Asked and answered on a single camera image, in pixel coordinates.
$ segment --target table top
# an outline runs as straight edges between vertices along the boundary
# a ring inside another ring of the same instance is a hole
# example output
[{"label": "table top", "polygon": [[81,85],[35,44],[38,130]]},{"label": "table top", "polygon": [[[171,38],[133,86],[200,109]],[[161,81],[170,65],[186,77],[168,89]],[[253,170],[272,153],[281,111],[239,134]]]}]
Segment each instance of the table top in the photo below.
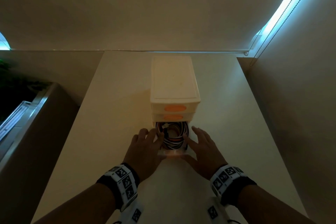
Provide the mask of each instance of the table top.
[{"label": "table top", "polygon": [[[120,164],[133,134],[152,127],[150,88],[153,52],[106,51],[72,126],[33,222],[94,184]],[[201,102],[191,125],[208,132],[225,159],[259,186],[306,215],[246,78],[231,54],[189,55]],[[192,132],[191,138],[197,141]],[[140,184],[139,223],[210,223],[205,203],[214,194],[181,159],[162,161]],[[246,223],[229,206],[229,216]],[[117,220],[116,211],[108,223]]]}]

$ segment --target closed drawer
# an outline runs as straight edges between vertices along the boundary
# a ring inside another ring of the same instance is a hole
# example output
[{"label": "closed drawer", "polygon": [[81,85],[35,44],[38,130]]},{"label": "closed drawer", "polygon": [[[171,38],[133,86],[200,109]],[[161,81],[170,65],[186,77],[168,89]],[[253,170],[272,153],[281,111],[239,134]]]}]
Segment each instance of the closed drawer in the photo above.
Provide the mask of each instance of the closed drawer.
[{"label": "closed drawer", "polygon": [[152,103],[152,113],[195,113],[198,103],[158,104]]},{"label": "closed drawer", "polygon": [[191,121],[194,117],[194,113],[179,113],[179,114],[167,114],[167,113],[153,113],[152,118],[154,122],[174,122],[174,121]]}]

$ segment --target black wrist strap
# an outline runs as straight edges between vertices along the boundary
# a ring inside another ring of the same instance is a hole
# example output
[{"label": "black wrist strap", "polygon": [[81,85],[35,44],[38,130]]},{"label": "black wrist strap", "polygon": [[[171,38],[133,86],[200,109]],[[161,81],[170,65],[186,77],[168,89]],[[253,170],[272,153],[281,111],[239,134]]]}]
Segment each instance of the black wrist strap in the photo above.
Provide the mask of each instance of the black wrist strap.
[{"label": "black wrist strap", "polygon": [[237,200],[242,189],[248,185],[257,185],[248,177],[239,177],[231,183],[222,195],[221,205],[234,205],[237,207]]},{"label": "black wrist strap", "polygon": [[132,175],[133,175],[134,180],[135,180],[135,185],[136,185],[136,187],[138,187],[139,184],[140,184],[140,178],[139,178],[139,175],[137,174],[137,172],[127,163],[124,162],[124,163],[121,163],[121,164],[124,165],[125,167],[127,167],[129,170],[131,170]]},{"label": "black wrist strap", "polygon": [[120,210],[124,203],[121,198],[121,194],[120,194],[119,188],[115,180],[113,180],[112,177],[110,176],[103,175],[102,177],[98,179],[96,183],[104,184],[112,191],[114,199],[115,199],[115,208]]}]

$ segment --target green plant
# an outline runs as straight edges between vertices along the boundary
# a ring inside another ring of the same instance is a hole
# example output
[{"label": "green plant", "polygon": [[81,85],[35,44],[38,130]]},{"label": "green plant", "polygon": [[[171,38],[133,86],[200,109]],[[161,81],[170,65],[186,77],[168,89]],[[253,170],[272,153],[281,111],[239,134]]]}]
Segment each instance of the green plant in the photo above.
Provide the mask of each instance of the green plant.
[{"label": "green plant", "polygon": [[31,102],[40,90],[49,85],[15,75],[11,73],[10,68],[8,63],[0,60],[0,124],[22,101]]}]

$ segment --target orange oval handle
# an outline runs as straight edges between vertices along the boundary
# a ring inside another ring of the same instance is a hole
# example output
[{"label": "orange oval handle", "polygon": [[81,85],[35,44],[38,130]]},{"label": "orange oval handle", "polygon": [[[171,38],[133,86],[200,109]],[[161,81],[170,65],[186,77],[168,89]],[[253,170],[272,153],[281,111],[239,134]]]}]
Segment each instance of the orange oval handle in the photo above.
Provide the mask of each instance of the orange oval handle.
[{"label": "orange oval handle", "polygon": [[167,112],[182,112],[187,107],[185,105],[166,105],[165,106],[165,111]]},{"label": "orange oval handle", "polygon": [[163,116],[165,120],[180,120],[183,119],[183,115],[180,114],[170,114]]}]

